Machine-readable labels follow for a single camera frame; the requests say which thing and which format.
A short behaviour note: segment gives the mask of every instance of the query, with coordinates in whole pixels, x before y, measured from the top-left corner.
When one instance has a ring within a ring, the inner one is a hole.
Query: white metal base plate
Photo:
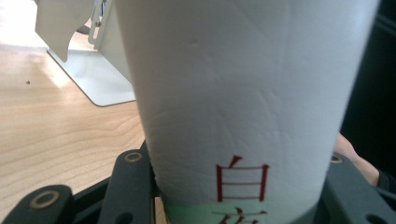
[[[94,104],[135,100],[132,84],[99,51],[70,49],[66,63],[51,49],[48,53]]]

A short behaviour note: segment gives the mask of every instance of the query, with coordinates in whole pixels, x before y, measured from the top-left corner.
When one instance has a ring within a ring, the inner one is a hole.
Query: person
[[[334,151],[350,159],[370,185],[396,193],[396,179],[360,157],[352,144],[340,133],[337,136]]]

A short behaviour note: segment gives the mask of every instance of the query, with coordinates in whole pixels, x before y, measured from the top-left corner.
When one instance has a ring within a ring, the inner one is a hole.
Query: hand
[[[370,162],[360,157],[352,144],[340,133],[337,136],[334,151],[349,158],[371,185],[376,186],[378,184],[379,171]]]

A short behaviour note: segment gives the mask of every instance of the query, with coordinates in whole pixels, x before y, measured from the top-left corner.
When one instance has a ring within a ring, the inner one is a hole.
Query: wooden surface
[[[32,0],[0,0],[0,221],[35,189],[77,193],[105,179],[144,140],[136,104],[94,105],[47,54],[35,14]],[[89,47],[73,39],[70,48]]]

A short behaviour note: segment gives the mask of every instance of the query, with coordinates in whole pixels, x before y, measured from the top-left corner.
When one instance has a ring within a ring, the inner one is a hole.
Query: white cup
[[[309,222],[377,1],[114,6],[170,222]]]

